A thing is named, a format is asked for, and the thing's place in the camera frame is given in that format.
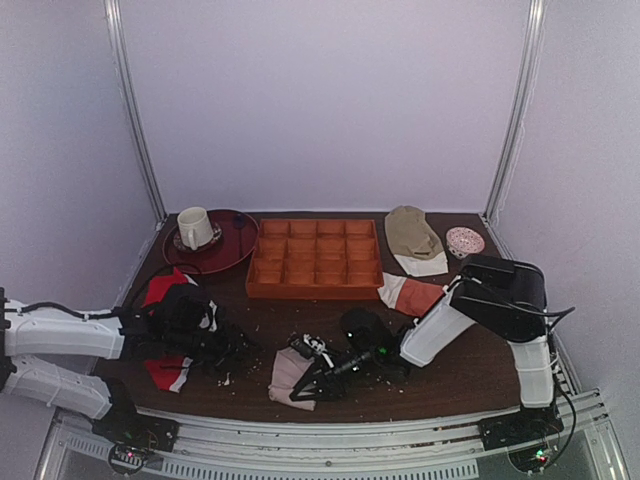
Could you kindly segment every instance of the folded cloth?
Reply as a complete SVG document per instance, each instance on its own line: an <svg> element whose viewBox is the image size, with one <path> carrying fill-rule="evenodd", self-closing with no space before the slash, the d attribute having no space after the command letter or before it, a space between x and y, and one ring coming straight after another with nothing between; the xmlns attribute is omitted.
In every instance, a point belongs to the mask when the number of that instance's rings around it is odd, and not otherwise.
<svg viewBox="0 0 640 480"><path fill-rule="evenodd" d="M191 359L182 355L167 355L159 360L147 360L147 368L153 382L160 390L180 393L187 381Z"/></svg>
<svg viewBox="0 0 640 480"><path fill-rule="evenodd" d="M298 380L312 363L312 359L304 358L291 347L278 350L276 359L273 362L269 398L274 402L280 402L290 407L313 411L316 408L315 400L293 402L289 398L289 395L293 392L293 387L295 387Z"/></svg>
<svg viewBox="0 0 640 480"><path fill-rule="evenodd" d="M422 318L444 295L442 287L411 278L382 274L384 285L378 289L380 300L389 308Z"/></svg>
<svg viewBox="0 0 640 480"><path fill-rule="evenodd" d="M449 271L442 242L419 208L395 208L385 217L384 228L391 253L408 275L425 277Z"/></svg>

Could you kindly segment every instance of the spoon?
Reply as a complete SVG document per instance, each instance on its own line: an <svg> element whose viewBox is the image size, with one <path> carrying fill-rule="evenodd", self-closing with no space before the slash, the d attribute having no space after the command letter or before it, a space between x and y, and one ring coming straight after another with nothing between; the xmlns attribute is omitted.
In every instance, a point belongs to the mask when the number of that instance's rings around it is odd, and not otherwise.
<svg viewBox="0 0 640 480"><path fill-rule="evenodd" d="M240 251L240 258L242 254L242 229L247 225L247 222L242 213L238 213L233 217L233 228L238 230L238 249Z"/></svg>

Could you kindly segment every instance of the white wall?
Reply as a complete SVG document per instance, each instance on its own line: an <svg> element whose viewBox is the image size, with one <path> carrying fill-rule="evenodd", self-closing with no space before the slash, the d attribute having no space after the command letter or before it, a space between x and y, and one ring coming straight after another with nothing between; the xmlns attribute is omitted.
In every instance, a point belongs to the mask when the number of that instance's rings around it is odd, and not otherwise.
<svg viewBox="0 0 640 480"><path fill-rule="evenodd" d="M559 333L640 469L640 4L553 1L498 230L545 272Z"/></svg>
<svg viewBox="0 0 640 480"><path fill-rule="evenodd" d="M167 209L483 211L528 5L122 2Z"/></svg>
<svg viewBox="0 0 640 480"><path fill-rule="evenodd" d="M0 0L0 286L113 306L154 234L101 0ZM31 480L53 409L0 395L0 477Z"/></svg>

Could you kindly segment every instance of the orange organizer tray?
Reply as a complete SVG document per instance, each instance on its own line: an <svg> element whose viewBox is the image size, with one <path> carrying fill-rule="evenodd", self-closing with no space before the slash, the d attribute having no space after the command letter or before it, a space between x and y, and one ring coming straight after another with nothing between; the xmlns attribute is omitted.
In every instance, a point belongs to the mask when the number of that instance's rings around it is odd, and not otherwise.
<svg viewBox="0 0 640 480"><path fill-rule="evenodd" d="M251 298L377 300L383 284L373 220L262 220Z"/></svg>

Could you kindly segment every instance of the red tray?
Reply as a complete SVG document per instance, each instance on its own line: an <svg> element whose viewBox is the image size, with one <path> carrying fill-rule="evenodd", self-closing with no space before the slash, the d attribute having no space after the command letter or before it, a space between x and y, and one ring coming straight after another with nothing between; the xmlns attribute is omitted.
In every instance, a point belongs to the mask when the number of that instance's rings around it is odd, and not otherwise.
<svg viewBox="0 0 640 480"><path fill-rule="evenodd" d="M247 276L252 298L377 300L373 220L263 220Z"/></svg>
<svg viewBox="0 0 640 480"><path fill-rule="evenodd" d="M220 225L222 238L202 252L181 252L173 245L173 237L178 227L172 228L162 247L162 254L167 263L191 263L199 267L203 275L208 275L227 270L251 255L258 239L258 224L252 217L236 210L210 210L208 213L211 222ZM233 227L233 218L239 213L242 213L245 219L245 226L241 230ZM181 266L179 269L190 275L198 274L198 271L191 267Z"/></svg>

